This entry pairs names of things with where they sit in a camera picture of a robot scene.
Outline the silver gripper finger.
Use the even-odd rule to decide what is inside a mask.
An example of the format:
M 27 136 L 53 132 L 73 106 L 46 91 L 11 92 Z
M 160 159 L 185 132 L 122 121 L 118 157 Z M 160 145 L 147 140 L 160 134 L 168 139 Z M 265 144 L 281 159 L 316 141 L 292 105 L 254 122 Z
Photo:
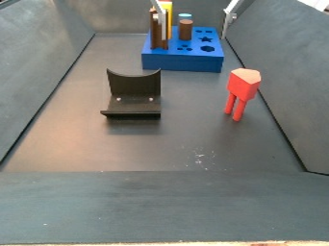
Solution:
M 241 4 L 242 0 L 232 0 L 228 7 L 224 9 L 225 19 L 222 25 L 221 38 L 226 37 L 228 28 L 233 20 L 237 18 L 237 9 L 240 8 Z
M 168 12 L 162 8 L 158 0 L 150 0 L 150 3 L 157 10 L 157 22 L 161 25 L 161 38 L 162 40 L 168 39 Z

